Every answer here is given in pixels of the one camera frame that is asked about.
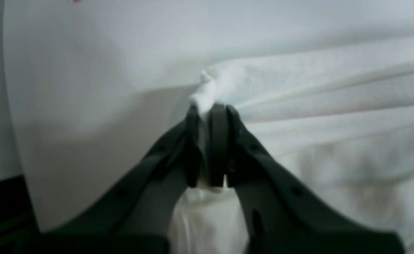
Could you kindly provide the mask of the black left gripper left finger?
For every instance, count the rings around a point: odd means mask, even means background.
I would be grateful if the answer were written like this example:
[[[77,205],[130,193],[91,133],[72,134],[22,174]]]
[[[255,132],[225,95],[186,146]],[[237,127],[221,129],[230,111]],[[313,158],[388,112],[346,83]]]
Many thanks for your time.
[[[181,195],[197,186],[202,164],[199,115],[164,133],[143,159],[80,215],[26,238],[17,254],[168,254],[168,230]]]

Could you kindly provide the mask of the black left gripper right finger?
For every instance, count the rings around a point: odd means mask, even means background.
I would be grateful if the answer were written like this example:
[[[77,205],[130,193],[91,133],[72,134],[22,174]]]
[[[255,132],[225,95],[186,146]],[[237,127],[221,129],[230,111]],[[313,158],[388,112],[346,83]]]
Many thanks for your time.
[[[341,215],[269,154],[230,105],[209,112],[209,184],[235,190],[246,254],[403,254],[394,232]]]

